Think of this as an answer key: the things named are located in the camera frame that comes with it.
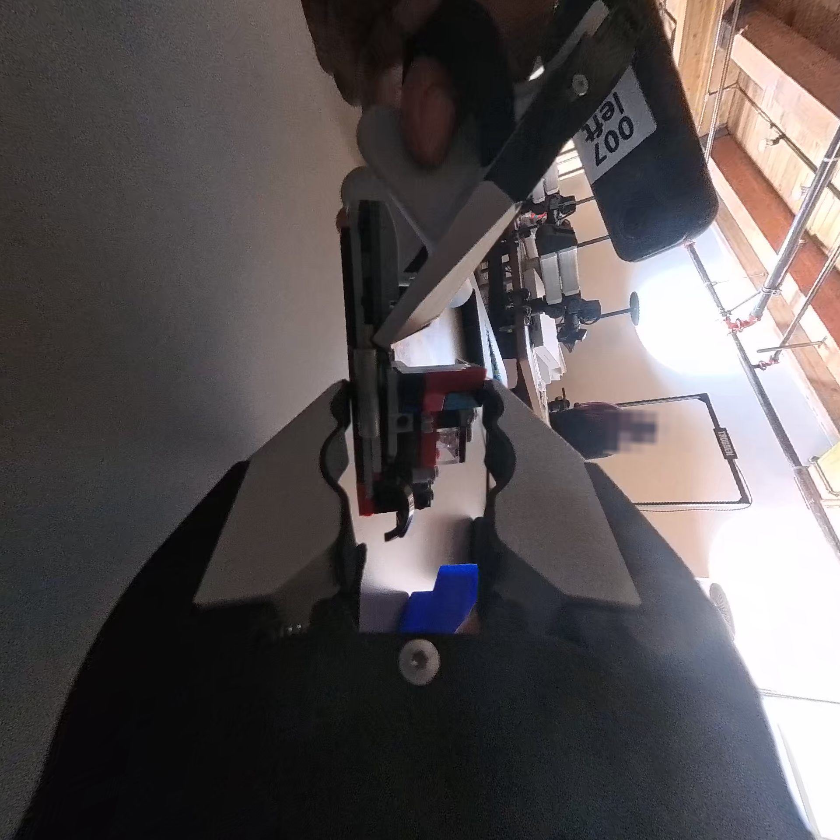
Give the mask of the person's left hand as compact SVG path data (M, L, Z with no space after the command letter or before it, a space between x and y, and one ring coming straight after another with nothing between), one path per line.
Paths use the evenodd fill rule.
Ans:
M404 69L407 41L436 12L438 1L303 1L321 69L345 102L397 107L406 149L425 167L441 165L460 119L455 84L436 59Z

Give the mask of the large blue plastic bin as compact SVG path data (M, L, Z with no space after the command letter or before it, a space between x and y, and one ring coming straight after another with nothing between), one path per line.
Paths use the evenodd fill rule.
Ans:
M479 567L475 563L441 565L431 590L409 595L398 632L456 635L476 607L479 582Z

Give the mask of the silver metal pipe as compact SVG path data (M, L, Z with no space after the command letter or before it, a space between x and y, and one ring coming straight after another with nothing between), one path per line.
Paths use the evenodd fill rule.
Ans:
M752 305L748 324L761 320L787 277L792 277L795 291L806 292L783 342L789 340L814 302L817 303L816 314L823 315L823 323L835 329L829 336L838 338L838 271L834 268L837 257L825 255L807 231L816 205L832 183L838 167L838 143L839 132L836 131L796 213L791 212L755 161L732 136L725 135L717 140L711 154L717 171L737 198L748 222L768 245L767 275Z

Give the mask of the grey black toy brick truck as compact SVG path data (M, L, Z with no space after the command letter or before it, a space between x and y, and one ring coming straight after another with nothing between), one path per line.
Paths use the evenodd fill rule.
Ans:
M363 517L395 515L384 541L404 538L434 501L444 464L462 464L482 406L487 369L478 364L406 366L375 334L407 284L397 234L383 202L362 199L341 228L343 294L355 457Z

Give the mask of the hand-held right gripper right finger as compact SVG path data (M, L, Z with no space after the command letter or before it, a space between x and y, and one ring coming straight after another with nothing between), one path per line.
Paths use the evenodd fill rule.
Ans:
M555 624L642 600L584 459L497 381L482 405L489 486L476 538L482 622Z

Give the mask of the grey desk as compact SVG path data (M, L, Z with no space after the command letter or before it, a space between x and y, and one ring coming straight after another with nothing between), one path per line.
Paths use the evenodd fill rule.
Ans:
M2 838L156 547L341 377L306 2L2 2Z

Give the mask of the black stand frame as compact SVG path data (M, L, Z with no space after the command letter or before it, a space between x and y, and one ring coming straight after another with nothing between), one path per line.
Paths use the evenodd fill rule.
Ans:
M736 500L662 500L662 501L636 501L634 505L640 511L656 512L678 512L678 511L743 511L751 508L753 504L749 486L744 479L739 466L738 455L729 431L720 424L718 415L711 403L708 393L694 393L687 395L672 395L647 400L630 402L619 402L616 406L620 408L642 408L646 406L664 406L668 404L699 402L707 410L712 431L715 435L718 449L726 463L731 477L739 493Z

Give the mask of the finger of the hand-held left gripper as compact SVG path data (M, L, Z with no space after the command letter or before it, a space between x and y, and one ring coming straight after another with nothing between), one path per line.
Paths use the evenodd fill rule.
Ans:
M435 321L473 275L520 205L497 184L480 183L375 333L374 345L392 346Z

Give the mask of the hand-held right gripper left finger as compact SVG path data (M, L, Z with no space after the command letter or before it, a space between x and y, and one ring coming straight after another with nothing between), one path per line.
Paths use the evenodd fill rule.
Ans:
M249 458L198 585L199 607L360 606L365 548L340 481L350 467L350 384L337 381Z

